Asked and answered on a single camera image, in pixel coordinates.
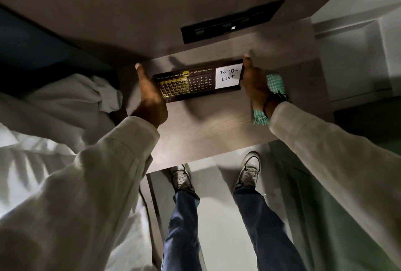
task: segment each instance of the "green checkered cloth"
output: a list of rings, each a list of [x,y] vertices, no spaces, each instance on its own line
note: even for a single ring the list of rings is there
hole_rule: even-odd
[[[274,74],[274,75],[268,75],[267,77],[270,91],[272,91],[273,93],[277,93],[279,91],[281,94],[284,95],[285,94],[284,83],[280,75]],[[255,109],[253,109],[253,117],[255,119],[253,124],[260,124],[262,126],[266,126],[270,122],[270,119],[267,118],[263,112],[257,111]]]

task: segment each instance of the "sleeve cuff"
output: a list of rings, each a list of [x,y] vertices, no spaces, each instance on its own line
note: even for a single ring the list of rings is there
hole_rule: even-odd
[[[281,102],[273,112],[269,129],[283,142],[290,144],[295,141],[299,131],[315,116],[302,111],[289,102]]]
[[[142,118],[128,116],[117,127],[103,137],[124,144],[138,157],[148,159],[160,138],[157,129]]]

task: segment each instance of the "hand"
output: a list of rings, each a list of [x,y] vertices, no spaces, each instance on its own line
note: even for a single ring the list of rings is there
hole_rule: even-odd
[[[162,92],[155,82],[149,78],[140,63],[135,65],[138,72],[141,102],[132,116],[140,117],[158,128],[167,120],[168,111]]]
[[[260,67],[253,66],[252,59],[248,55],[244,56],[243,64],[244,73],[242,85],[248,97],[251,99],[253,108],[263,112],[263,105],[268,99],[268,96],[272,94],[269,90],[266,74]],[[269,101],[265,109],[269,118],[273,115],[274,109],[280,102],[281,101],[278,101],[275,97]]]

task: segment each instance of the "sleeve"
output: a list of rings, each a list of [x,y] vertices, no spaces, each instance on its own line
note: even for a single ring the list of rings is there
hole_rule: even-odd
[[[2,270],[104,270],[138,199],[156,128],[127,117],[0,219]]]
[[[288,102],[269,128],[401,267],[401,157]]]

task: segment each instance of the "bracelet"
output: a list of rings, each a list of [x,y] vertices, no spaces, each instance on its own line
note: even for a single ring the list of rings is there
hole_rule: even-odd
[[[266,114],[265,108],[266,108],[266,106],[268,105],[269,101],[270,101],[272,98],[274,98],[274,97],[279,98],[279,99],[281,100],[281,102],[288,101],[288,95],[287,95],[286,93],[282,94],[280,91],[277,91],[277,92],[275,92],[275,93],[272,92],[272,93],[268,96],[268,98],[266,99],[266,102],[263,104],[263,114],[264,114],[267,118],[268,118],[268,116],[267,116],[267,114]]]

